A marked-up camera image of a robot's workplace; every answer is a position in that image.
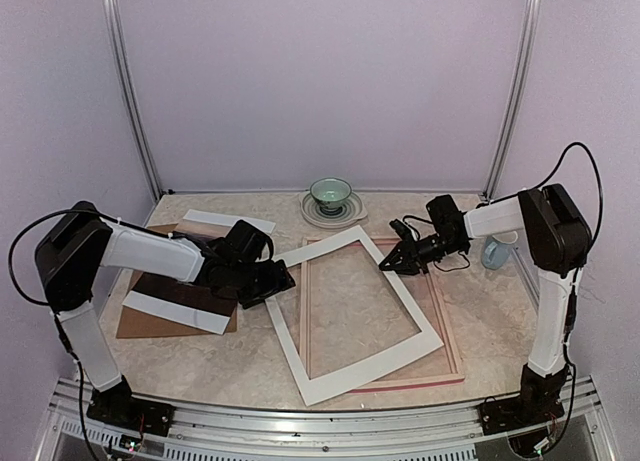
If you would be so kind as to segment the canyon photo print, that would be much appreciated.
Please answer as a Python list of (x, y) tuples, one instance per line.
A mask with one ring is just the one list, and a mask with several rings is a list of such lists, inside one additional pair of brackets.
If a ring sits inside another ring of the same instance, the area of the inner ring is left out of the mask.
[(223, 335), (237, 304), (215, 298), (210, 289), (180, 283), (174, 279), (143, 273), (124, 306)]

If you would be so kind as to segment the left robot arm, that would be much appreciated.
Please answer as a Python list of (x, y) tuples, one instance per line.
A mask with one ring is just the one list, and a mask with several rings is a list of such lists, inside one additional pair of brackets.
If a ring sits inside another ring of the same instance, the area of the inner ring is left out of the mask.
[(121, 426), (140, 415), (91, 304), (92, 288), (103, 267), (130, 269), (206, 288), (214, 300), (253, 307), (294, 287), (286, 264), (274, 257), (268, 234), (245, 220), (222, 237), (205, 240), (178, 232), (154, 232), (99, 212), (80, 201), (41, 217), (56, 225), (37, 244), (34, 261), (44, 292), (42, 305), (54, 316), (66, 349), (103, 393), (102, 411)]

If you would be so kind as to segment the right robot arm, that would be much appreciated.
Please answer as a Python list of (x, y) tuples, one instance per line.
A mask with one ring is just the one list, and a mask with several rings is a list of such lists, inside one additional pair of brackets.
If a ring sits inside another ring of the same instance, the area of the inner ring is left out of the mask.
[(532, 188), (466, 212), (452, 196), (439, 195), (427, 203), (426, 211), (425, 222), (434, 230), (427, 237), (416, 235), (405, 220), (391, 221), (399, 241), (380, 262), (381, 271), (425, 274), (450, 254), (467, 255), (474, 239), (524, 233), (538, 273), (538, 318), (511, 414), (520, 424), (535, 423), (549, 410), (550, 395), (561, 390), (567, 376), (575, 372), (568, 358), (568, 341), (582, 271), (599, 227), (589, 226), (568, 191), (550, 176)]

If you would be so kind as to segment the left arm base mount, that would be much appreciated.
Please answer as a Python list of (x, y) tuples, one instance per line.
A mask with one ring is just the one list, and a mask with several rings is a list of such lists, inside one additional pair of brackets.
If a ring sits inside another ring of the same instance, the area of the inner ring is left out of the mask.
[(87, 408), (91, 420), (161, 437), (168, 436), (174, 413), (173, 405), (136, 397), (126, 384), (103, 392), (94, 390)]

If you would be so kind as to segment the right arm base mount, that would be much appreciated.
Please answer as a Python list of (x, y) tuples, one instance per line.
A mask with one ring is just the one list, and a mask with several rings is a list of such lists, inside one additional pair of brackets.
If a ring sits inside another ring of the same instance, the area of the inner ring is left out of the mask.
[(568, 374), (567, 365), (556, 374), (547, 376), (541, 376), (524, 365), (517, 395), (485, 400), (478, 406), (483, 434), (503, 433), (561, 418), (565, 411), (560, 394)]

